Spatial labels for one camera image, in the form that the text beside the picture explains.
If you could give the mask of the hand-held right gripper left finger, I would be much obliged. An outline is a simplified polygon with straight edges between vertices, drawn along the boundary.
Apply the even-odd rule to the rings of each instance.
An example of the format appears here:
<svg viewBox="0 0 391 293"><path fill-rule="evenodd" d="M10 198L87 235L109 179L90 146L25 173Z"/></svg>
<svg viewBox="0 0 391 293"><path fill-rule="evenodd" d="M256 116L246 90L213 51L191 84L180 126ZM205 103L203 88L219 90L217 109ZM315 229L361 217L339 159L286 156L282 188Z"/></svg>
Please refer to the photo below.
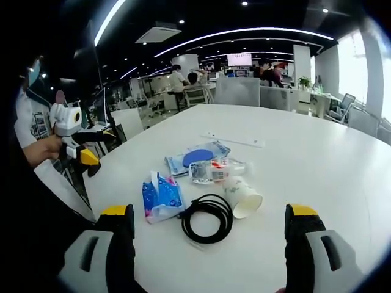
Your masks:
<svg viewBox="0 0 391 293"><path fill-rule="evenodd" d="M64 255L58 274L64 292L143 292L134 268L135 224L132 204L113 206L92 230L83 231Z"/></svg>

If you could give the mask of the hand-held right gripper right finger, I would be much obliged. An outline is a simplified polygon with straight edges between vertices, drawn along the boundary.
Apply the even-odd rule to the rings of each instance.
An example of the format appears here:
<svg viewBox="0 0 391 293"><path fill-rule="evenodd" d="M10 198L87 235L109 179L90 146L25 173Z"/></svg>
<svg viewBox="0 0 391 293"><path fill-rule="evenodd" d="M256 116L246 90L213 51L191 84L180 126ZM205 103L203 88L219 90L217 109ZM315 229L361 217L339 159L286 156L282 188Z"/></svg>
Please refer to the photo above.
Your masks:
<svg viewBox="0 0 391 293"><path fill-rule="evenodd" d="M314 209L287 204L284 236L285 292L352 292L362 281L354 249Z"/></svg>

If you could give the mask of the person's left hand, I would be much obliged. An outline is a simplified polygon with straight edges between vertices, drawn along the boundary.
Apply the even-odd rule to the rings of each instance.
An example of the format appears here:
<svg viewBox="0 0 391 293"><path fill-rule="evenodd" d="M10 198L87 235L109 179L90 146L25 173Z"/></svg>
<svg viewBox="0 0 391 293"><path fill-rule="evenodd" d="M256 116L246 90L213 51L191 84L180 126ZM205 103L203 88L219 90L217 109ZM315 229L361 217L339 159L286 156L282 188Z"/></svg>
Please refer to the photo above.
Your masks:
<svg viewBox="0 0 391 293"><path fill-rule="evenodd" d="M62 138L51 135L23 148L23 153L32 168L48 159L58 159L62 148Z"/></svg>

